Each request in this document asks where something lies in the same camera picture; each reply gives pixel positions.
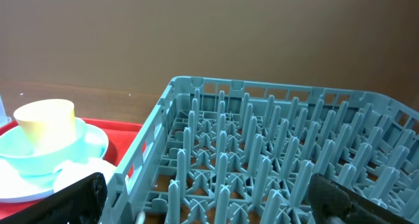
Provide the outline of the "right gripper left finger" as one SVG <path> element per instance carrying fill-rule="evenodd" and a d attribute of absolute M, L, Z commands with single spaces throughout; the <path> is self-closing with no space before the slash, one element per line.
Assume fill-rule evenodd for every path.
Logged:
<path fill-rule="evenodd" d="M 96 172 L 2 219 L 1 224 L 98 223 L 106 199 L 104 175 Z"/>

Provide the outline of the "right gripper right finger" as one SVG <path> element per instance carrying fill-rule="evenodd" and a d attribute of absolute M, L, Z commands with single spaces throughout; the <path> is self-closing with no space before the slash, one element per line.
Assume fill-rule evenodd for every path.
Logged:
<path fill-rule="evenodd" d="M 316 173 L 308 201 L 316 223 L 417 223 L 418 174 Z"/>

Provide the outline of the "yellow plastic cup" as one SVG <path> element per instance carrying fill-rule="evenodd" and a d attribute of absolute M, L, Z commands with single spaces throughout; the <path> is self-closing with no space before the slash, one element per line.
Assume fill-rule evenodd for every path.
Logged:
<path fill-rule="evenodd" d="M 38 153 L 49 153 L 76 140 L 75 105 L 65 99 L 27 103 L 14 111 L 14 118 Z"/>

